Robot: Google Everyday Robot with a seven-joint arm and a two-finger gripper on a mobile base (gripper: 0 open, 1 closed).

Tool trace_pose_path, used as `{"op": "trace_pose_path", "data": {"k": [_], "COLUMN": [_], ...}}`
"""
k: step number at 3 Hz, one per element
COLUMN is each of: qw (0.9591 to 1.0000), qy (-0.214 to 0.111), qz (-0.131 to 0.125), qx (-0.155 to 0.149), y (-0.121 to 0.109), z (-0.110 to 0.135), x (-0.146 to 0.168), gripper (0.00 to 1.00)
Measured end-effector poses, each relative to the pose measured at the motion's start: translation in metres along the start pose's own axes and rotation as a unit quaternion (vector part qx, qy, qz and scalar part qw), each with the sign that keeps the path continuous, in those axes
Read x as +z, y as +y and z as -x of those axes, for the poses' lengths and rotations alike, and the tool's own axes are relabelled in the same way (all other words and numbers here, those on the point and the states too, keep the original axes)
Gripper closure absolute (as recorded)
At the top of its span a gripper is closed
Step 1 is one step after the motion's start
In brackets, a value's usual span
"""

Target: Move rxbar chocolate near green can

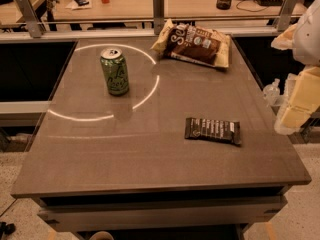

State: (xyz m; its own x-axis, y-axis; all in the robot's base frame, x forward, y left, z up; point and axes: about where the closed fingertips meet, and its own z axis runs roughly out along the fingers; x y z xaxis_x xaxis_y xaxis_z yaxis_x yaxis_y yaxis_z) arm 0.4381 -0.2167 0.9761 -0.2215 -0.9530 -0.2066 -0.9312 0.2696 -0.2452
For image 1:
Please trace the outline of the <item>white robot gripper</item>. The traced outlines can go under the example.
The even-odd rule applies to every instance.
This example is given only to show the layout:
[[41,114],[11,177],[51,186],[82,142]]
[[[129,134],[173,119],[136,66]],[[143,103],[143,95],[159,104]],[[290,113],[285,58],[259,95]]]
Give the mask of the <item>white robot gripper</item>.
[[320,0],[308,7],[297,25],[290,25],[277,36],[271,47],[292,50],[296,61],[306,66],[298,75],[289,74],[283,102],[277,113],[274,129],[291,135],[320,107]]

